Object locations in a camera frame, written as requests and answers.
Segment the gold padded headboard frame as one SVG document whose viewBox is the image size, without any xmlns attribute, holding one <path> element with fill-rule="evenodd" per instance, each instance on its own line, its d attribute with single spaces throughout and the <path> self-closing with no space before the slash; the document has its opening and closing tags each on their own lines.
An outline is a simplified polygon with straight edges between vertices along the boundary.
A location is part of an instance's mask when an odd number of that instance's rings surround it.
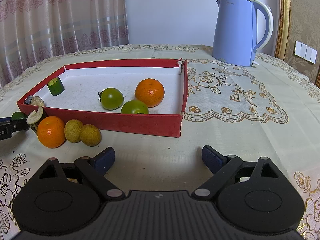
<svg viewBox="0 0 320 240">
<path fill-rule="evenodd" d="M 319 86 L 319 55 L 311 63 L 294 54 L 297 41 L 319 51 L 319 0 L 278 0 L 274 56 Z"/>
</svg>

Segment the embroidered cream tablecloth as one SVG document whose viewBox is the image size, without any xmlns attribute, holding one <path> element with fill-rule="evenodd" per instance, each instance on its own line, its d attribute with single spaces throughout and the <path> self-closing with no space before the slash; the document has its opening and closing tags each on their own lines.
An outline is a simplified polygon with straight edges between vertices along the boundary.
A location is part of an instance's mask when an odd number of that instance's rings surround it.
<svg viewBox="0 0 320 240">
<path fill-rule="evenodd" d="M 56 56 L 28 68 L 1 89 L 1 116 L 65 64 L 114 59 L 186 59 L 188 99 L 179 138 L 104 131 L 96 147 L 65 143 L 48 149 L 33 131 L 1 142 L 1 239 L 19 229 L 12 200 L 51 156 L 66 163 L 111 146 L 116 162 L 107 178 L 124 191 L 193 191 L 210 177 L 201 160 L 204 145 L 245 161 L 267 156 L 304 200 L 298 226 L 306 239 L 319 239 L 319 89 L 284 61 L 257 54 L 256 67 L 237 67 L 212 58 L 206 46 L 126 45 Z"/>
</svg>

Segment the blue electric kettle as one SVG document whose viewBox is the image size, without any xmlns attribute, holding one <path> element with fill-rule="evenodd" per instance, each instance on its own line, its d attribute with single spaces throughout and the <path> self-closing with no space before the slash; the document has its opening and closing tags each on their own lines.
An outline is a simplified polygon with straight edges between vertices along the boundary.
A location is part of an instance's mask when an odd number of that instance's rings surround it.
<svg viewBox="0 0 320 240">
<path fill-rule="evenodd" d="M 264 48 L 273 33 L 271 8 L 258 0 L 217 0 L 219 12 L 213 42 L 213 58 L 228 64 L 249 67 L 255 53 Z M 257 11 L 265 18 L 265 33 L 257 41 Z"/>
</svg>

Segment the white wall switch panel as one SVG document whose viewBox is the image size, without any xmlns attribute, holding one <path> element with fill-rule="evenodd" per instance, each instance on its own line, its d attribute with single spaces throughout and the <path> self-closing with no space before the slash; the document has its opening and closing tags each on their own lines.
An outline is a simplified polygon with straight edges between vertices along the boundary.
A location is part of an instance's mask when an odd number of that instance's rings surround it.
<svg viewBox="0 0 320 240">
<path fill-rule="evenodd" d="M 296 41 L 294 55 L 311 62 L 312 64 L 316 63 L 317 50 L 303 44 L 302 42 Z"/>
</svg>

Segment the green tomato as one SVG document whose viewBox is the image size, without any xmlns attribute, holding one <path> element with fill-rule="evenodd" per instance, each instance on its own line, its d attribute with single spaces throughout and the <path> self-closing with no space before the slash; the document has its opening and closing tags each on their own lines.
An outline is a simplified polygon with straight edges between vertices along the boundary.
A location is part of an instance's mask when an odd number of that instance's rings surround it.
<svg viewBox="0 0 320 240">
<path fill-rule="evenodd" d="M 116 88 L 106 88 L 102 92 L 98 92 L 98 95 L 104 109 L 109 111 L 118 109 L 124 102 L 123 94 Z"/>
<path fill-rule="evenodd" d="M 142 101 L 130 100 L 121 108 L 121 114 L 149 114 L 149 109 Z"/>
</svg>

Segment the dark eggplant piece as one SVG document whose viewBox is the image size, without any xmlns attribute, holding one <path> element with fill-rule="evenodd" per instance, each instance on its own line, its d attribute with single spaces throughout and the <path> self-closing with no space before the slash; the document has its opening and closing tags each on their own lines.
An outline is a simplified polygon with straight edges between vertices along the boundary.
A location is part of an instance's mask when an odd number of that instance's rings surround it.
<svg viewBox="0 0 320 240">
<path fill-rule="evenodd" d="M 44 107 L 44 101 L 39 96 L 30 95 L 24 100 L 25 105 Z"/>
</svg>

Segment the small green lime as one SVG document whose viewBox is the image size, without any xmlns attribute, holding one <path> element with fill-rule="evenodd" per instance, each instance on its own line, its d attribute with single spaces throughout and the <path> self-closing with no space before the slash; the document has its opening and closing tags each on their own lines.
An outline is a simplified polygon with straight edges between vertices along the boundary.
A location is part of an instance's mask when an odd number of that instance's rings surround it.
<svg viewBox="0 0 320 240">
<path fill-rule="evenodd" d="M 26 119 L 27 115 L 25 113 L 22 112 L 14 112 L 11 116 L 11 120 L 21 120 L 21 119 Z"/>
</svg>

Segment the red shallow cardboard tray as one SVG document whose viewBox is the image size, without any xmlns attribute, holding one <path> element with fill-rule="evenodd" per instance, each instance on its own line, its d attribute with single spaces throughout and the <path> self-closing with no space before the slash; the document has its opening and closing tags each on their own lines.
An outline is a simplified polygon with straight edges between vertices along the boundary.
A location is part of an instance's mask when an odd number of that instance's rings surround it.
<svg viewBox="0 0 320 240">
<path fill-rule="evenodd" d="M 63 121 L 178 138 L 187 94 L 186 60 L 106 60 L 62 66 L 17 105 L 25 114 L 42 106 Z"/>
</svg>

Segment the pink patterned curtain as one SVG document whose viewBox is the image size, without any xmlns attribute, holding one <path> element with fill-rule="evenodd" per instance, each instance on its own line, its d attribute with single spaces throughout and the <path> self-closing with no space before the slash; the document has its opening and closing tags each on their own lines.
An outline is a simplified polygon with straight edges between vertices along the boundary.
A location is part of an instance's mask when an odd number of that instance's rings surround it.
<svg viewBox="0 0 320 240">
<path fill-rule="evenodd" d="M 1 0 L 1 85 L 50 57 L 128 42 L 125 0 Z"/>
</svg>

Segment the orange tangerine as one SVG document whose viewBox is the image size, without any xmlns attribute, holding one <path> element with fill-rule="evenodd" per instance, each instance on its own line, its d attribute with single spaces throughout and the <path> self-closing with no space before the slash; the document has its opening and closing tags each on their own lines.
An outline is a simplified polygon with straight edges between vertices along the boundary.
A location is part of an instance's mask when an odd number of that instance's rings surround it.
<svg viewBox="0 0 320 240">
<path fill-rule="evenodd" d="M 158 106 L 164 99 L 163 85 L 155 79 L 144 79 L 135 89 L 135 98 L 152 108 Z"/>
<path fill-rule="evenodd" d="M 65 123 L 57 116 L 48 116 L 38 125 L 37 137 L 48 148 L 57 148 L 65 142 Z"/>
</svg>

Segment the dark cucumber chunk notched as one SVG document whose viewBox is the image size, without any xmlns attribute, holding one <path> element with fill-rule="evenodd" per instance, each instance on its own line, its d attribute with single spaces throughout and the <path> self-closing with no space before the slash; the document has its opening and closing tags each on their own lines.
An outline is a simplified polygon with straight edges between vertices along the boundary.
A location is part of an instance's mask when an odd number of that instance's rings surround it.
<svg viewBox="0 0 320 240">
<path fill-rule="evenodd" d="M 46 111 L 43 109 L 43 107 L 39 106 L 37 110 L 32 111 L 28 115 L 26 123 L 30 126 L 34 133 L 37 134 L 37 129 L 40 122 L 46 117 L 48 117 Z"/>
</svg>

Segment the green cucumber chunk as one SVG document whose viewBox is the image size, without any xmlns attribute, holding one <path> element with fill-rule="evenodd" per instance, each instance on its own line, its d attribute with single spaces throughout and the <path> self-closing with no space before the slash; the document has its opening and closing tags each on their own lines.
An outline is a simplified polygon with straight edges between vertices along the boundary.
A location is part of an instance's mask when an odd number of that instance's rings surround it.
<svg viewBox="0 0 320 240">
<path fill-rule="evenodd" d="M 65 90 L 59 77 L 55 77 L 55 78 L 51 79 L 47 83 L 47 87 L 48 87 L 50 93 L 52 94 L 52 96 L 60 95 Z"/>
</svg>

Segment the yellow-brown lime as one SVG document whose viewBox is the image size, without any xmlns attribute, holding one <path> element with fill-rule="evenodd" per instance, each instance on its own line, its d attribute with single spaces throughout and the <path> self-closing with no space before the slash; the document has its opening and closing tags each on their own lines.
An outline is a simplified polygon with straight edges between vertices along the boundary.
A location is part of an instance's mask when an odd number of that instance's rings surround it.
<svg viewBox="0 0 320 240">
<path fill-rule="evenodd" d="M 65 124 L 65 128 L 64 128 L 64 134 L 66 139 L 72 143 L 79 142 L 81 140 L 80 131 L 82 127 L 83 127 L 83 123 L 80 120 L 78 119 L 69 120 Z"/>
<path fill-rule="evenodd" d="M 94 125 L 86 124 L 80 130 L 80 140 L 87 146 L 97 146 L 101 142 L 101 132 Z"/>
</svg>

